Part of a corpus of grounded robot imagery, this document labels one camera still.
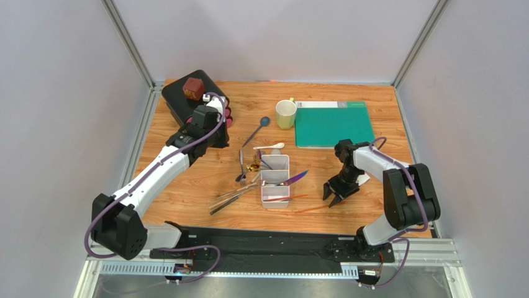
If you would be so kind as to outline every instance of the white spoon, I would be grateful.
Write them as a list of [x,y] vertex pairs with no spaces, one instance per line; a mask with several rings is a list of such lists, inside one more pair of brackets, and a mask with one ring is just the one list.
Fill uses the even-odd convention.
[[262,147],[253,147],[254,150],[257,150],[257,149],[266,149],[266,148],[272,148],[272,149],[281,149],[285,147],[285,143],[277,143],[275,145],[272,145],[272,146],[262,146]]

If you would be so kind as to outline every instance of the blue spoon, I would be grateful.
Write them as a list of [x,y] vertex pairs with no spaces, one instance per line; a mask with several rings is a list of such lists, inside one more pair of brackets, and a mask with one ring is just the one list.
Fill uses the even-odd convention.
[[268,118],[267,116],[261,118],[261,125],[259,125],[259,127],[253,132],[253,134],[250,135],[248,140],[244,142],[243,147],[246,146],[246,144],[253,138],[253,136],[259,131],[259,129],[261,129],[261,127],[268,126],[268,124],[270,124],[270,118]]

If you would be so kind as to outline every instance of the utensil organizer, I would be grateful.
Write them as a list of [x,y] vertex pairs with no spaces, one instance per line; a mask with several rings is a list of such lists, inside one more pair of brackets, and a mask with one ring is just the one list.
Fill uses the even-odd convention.
[[[263,155],[261,159],[272,169],[261,162],[261,179],[268,183],[281,183],[290,178],[290,164],[288,155]],[[261,186],[261,203],[263,208],[287,208],[288,201],[265,202],[268,199],[290,196],[290,186]]]

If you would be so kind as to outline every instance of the robotic arm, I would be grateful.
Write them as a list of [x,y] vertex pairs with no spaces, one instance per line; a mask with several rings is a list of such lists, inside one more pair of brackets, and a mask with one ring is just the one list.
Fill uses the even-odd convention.
[[174,248],[179,243],[182,230],[175,223],[143,224],[141,218],[169,182],[188,169],[209,147],[228,146],[224,100],[214,97],[207,105],[197,107],[191,122],[169,138],[155,160],[133,181],[110,197],[100,194],[95,198],[93,224],[88,231],[95,242],[125,260],[131,260],[142,250]]
[[354,144],[351,140],[340,141],[335,146],[335,155],[343,167],[323,185],[324,200],[335,194],[329,207],[359,191],[366,180],[365,171],[383,183],[384,214],[356,233],[362,254],[375,251],[372,248],[390,242],[409,227],[427,224],[441,215],[432,177],[425,165],[394,160],[373,147],[373,143]]

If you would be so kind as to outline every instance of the white wall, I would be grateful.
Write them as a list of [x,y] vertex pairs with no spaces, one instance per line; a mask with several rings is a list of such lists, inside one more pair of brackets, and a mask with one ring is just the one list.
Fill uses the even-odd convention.
[[115,0],[156,80],[390,83],[436,0]]
[[526,297],[529,2],[451,1],[398,90],[474,297]]
[[147,88],[100,1],[2,1],[0,40],[0,297],[71,297]]

